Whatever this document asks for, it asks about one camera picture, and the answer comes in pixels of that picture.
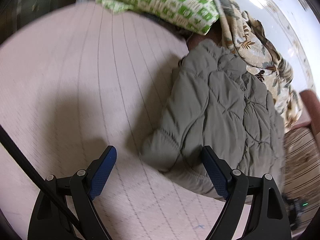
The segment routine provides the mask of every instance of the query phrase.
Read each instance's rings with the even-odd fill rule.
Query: silver screw
[[[241,175],[241,171],[239,170],[233,170],[232,173],[236,176],[240,176]]]
[[[269,173],[267,173],[266,175],[264,175],[264,177],[265,177],[267,180],[272,180],[272,176],[271,176]]]
[[[78,176],[83,176],[85,174],[85,170],[79,170],[78,172],[77,172],[77,175]]]
[[[50,175],[48,175],[45,179],[48,180],[48,181],[53,180],[53,175],[50,174]]]

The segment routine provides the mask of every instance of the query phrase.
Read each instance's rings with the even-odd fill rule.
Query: blue gripper pad
[[[228,191],[228,180],[223,175],[222,171],[220,170],[219,166],[217,165],[214,158],[211,156],[210,152],[205,148],[201,151],[201,159],[202,164],[205,167],[212,184],[217,191],[218,195],[223,197],[227,200],[230,196]]]
[[[106,184],[107,179],[109,178],[109,175],[112,171],[112,168],[116,163],[116,148],[112,146],[110,149],[107,148],[106,151],[107,150],[109,150],[109,152],[106,154],[104,160],[91,179],[91,189],[89,191],[89,197],[91,200],[101,194],[103,187]]]

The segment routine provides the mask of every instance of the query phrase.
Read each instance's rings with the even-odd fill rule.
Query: crumpled cloth
[[[300,95],[290,84],[291,65],[265,37],[260,21],[250,17],[247,11],[241,12],[234,0],[214,2],[220,14],[222,45],[237,53],[247,63],[247,71],[266,85],[288,132],[303,109]]]

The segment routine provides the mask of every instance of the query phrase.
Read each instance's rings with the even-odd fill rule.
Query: gray quilted jacket
[[[183,59],[159,126],[141,158],[193,192],[219,198],[200,160],[210,145],[232,169],[270,173],[282,190],[283,121],[266,86],[246,63],[211,40]]]

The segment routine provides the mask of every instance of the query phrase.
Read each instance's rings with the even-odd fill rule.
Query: black cable
[[[11,157],[16,161],[16,163],[22,168],[22,170],[27,174],[27,176],[33,181],[34,184],[55,204],[58,209],[70,220],[70,222],[75,226],[80,233],[82,229],[79,220],[71,212],[71,210],[52,192],[48,185],[44,182],[40,174],[32,166],[32,164],[27,160],[27,158],[20,151],[18,146],[12,141],[7,132],[0,125],[0,143],[8,151]]]

